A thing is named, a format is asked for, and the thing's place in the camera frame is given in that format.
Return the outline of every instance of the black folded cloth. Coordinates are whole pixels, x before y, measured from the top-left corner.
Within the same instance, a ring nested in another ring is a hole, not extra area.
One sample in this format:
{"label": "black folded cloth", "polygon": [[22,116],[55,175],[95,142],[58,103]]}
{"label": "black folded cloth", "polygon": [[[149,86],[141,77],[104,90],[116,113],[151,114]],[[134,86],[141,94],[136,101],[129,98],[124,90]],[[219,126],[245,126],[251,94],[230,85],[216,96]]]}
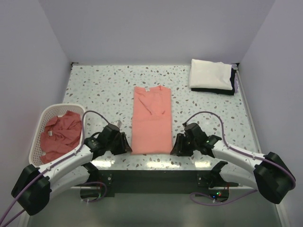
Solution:
{"label": "black folded cloth", "polygon": [[191,88],[192,91],[203,91],[203,92],[212,92],[217,94],[233,96],[235,94],[235,76],[236,70],[232,69],[232,74],[230,81],[232,83],[232,90],[216,89],[216,88]]}

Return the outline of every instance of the white folded cloth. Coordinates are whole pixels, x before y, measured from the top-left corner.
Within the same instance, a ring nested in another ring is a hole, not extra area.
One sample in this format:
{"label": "white folded cloth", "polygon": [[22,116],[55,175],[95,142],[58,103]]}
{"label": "white folded cloth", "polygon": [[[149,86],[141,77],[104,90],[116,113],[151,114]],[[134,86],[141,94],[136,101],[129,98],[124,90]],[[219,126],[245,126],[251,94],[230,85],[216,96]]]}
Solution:
{"label": "white folded cloth", "polygon": [[229,64],[192,59],[189,87],[232,90],[231,71]]}

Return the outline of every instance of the white plastic basket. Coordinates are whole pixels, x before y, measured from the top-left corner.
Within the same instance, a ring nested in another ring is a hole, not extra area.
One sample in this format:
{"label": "white plastic basket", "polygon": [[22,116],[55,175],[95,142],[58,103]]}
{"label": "white plastic basket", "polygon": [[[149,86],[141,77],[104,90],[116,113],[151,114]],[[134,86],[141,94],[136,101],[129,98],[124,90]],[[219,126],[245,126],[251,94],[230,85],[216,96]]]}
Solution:
{"label": "white plastic basket", "polygon": [[[64,114],[66,114],[66,111],[68,110],[80,114],[80,117],[82,117],[85,112],[84,107],[78,104],[55,104],[49,106],[42,112],[39,120],[39,124],[35,132],[35,137],[32,143],[32,147],[29,152],[28,160],[30,164],[33,164],[35,167],[43,165],[40,157],[45,153],[40,148],[40,135],[44,131],[44,127],[46,123],[51,118],[55,116],[61,117]],[[84,139],[83,134],[81,133],[80,142],[82,142],[83,139]]]}

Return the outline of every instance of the pink cloth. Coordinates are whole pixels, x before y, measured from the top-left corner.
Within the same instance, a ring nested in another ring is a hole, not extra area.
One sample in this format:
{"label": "pink cloth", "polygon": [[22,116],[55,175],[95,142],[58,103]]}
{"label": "pink cloth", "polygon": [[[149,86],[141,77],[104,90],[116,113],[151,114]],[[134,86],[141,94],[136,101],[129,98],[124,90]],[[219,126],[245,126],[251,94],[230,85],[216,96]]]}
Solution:
{"label": "pink cloth", "polygon": [[76,148],[81,129],[80,115],[72,111],[50,119],[40,137],[40,147],[46,153],[40,157],[41,161],[49,163]]}
{"label": "pink cloth", "polygon": [[134,88],[133,154],[169,154],[172,150],[171,90]]}

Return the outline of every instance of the stack of folded clothes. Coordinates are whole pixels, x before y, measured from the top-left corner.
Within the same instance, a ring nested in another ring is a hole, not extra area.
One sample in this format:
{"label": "stack of folded clothes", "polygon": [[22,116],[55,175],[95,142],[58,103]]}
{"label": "stack of folded clothes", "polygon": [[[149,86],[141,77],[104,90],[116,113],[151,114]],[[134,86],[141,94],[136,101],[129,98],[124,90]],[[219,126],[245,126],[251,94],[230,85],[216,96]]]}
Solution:
{"label": "stack of folded clothes", "polygon": [[233,96],[236,70],[222,62],[192,59],[189,87],[192,91],[214,92]]}

